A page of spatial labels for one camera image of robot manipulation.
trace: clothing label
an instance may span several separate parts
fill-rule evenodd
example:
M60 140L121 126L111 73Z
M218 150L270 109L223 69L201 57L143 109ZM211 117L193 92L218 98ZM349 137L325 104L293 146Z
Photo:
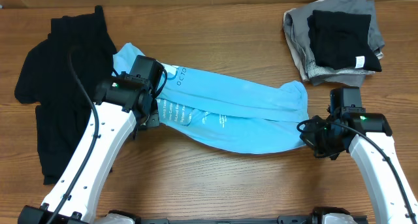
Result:
M364 56L355 57L355 68L364 67Z

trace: folded clothes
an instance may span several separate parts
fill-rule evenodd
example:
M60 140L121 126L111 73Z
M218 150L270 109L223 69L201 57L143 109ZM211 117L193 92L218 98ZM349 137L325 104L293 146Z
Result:
M137 55L143 53L126 44L114 55L116 72L129 72ZM167 83L157 100L162 123L198 142L237 153L284 152L303 145L296 125L308 119L308 95L300 82L277 89L163 65Z
M380 59L383 57L381 49L385 43L378 29L376 11L373 1L367 0L320 0L301 8L294 8L285 12L283 17L283 30L291 50L291 55L303 81L315 78L315 83L341 82L349 86L360 86L366 74L373 71L344 68L334 70L330 67L316 65L315 57L310 49L307 19L313 10L327 10L333 12L347 12L352 14L370 14L371 21L368 32L368 44Z
M310 48L316 65L381 71L367 40L371 15L314 10L308 18Z

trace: light blue shirt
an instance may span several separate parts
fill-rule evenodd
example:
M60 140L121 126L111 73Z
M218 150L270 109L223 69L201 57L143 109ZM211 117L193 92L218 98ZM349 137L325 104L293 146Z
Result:
M118 73L129 73L137 55L131 43L114 55ZM163 64L167 83L159 119L208 146L237 153L274 153L301 147L296 130L308 119L308 94L297 81L272 88L238 78Z

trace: wooden table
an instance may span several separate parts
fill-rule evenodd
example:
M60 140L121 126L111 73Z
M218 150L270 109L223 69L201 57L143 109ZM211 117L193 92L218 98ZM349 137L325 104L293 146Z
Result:
M132 42L165 63L279 87L300 80L281 26L283 13L299 6L113 7L104 13L118 49ZM400 163L418 195L418 1L377 3L376 8L386 42L383 72L366 79L363 105L386 115ZM22 105L13 94L25 57L46 39L51 18L93 11L0 10L0 223L15 223L25 204L39 206L52 188L42 184L35 104ZM326 116L329 91L339 85L305 86L309 115ZM240 155L168 127L139 138L126 143L116 158L98 216L119 209L145 218L277 217L338 206L374 223L363 179L348 154L336 161L314 159L308 148Z

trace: stack of folded clothes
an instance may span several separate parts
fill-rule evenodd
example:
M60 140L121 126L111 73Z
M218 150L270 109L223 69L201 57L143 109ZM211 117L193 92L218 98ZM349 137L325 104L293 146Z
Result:
M320 0L284 14L283 30L303 81L361 87L381 71L385 46L374 1Z

